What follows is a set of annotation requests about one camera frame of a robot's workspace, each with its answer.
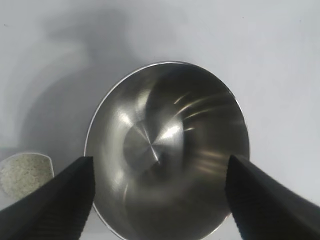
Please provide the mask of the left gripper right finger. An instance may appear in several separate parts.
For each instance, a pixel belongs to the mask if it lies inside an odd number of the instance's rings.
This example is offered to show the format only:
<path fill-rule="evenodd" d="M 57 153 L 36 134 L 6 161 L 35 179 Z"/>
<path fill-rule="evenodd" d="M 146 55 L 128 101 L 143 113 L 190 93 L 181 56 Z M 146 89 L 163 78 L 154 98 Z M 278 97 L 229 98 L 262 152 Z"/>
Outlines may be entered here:
<path fill-rule="evenodd" d="M 243 157 L 230 156 L 225 195 L 243 240 L 318 240 L 320 208 Z"/>

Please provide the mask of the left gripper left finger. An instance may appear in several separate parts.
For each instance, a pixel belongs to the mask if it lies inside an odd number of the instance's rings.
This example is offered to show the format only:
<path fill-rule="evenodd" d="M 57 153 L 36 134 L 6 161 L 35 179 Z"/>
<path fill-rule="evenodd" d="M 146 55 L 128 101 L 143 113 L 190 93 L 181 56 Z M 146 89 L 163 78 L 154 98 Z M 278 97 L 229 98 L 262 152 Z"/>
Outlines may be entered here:
<path fill-rule="evenodd" d="M 82 156 L 45 185 L 1 210 L 2 240 L 78 240 L 95 197 L 94 161 Z"/>

